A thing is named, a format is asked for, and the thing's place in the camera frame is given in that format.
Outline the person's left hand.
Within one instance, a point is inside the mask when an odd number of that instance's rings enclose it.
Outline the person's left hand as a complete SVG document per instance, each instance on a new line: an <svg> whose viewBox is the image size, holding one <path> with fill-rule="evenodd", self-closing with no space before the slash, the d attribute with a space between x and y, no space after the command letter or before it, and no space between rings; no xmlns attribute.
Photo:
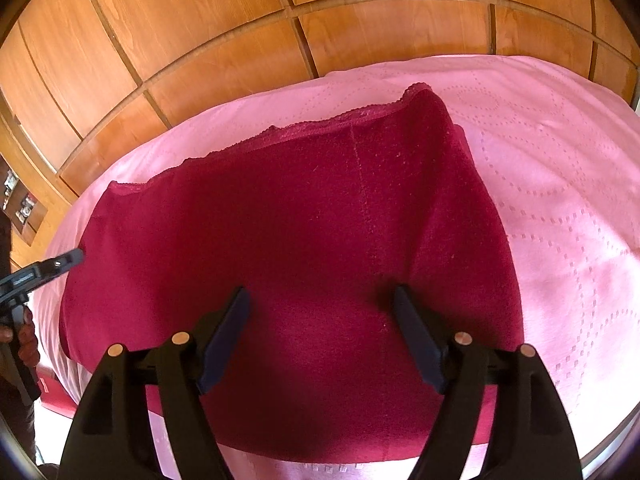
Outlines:
<svg viewBox="0 0 640 480"><path fill-rule="evenodd" d="M26 366L35 368L40 362L40 353L32 311L28 307L24 307L24 323L17 333L17 338L20 342L18 357Z"/></svg>

